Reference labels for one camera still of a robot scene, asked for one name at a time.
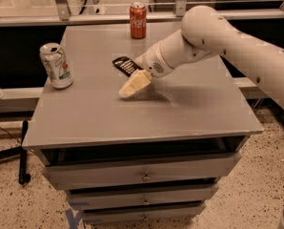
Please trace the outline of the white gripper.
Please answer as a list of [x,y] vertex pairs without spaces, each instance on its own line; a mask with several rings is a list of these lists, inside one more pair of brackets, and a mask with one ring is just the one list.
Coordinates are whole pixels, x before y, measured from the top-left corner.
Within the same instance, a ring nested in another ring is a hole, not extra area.
[[122,98],[127,98],[144,89],[152,82],[153,77],[163,77],[173,71],[164,60],[160,43],[155,43],[146,52],[134,59],[134,62],[144,70],[136,70],[119,91]]

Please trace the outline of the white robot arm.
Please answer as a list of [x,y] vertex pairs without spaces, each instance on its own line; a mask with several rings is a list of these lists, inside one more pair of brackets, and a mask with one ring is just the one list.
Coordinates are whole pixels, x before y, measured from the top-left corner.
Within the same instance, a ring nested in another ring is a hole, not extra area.
[[135,59],[139,66],[122,86],[123,98],[147,87],[177,67],[217,53],[248,77],[284,110],[284,49],[233,27],[221,13],[196,6],[182,18],[181,29]]

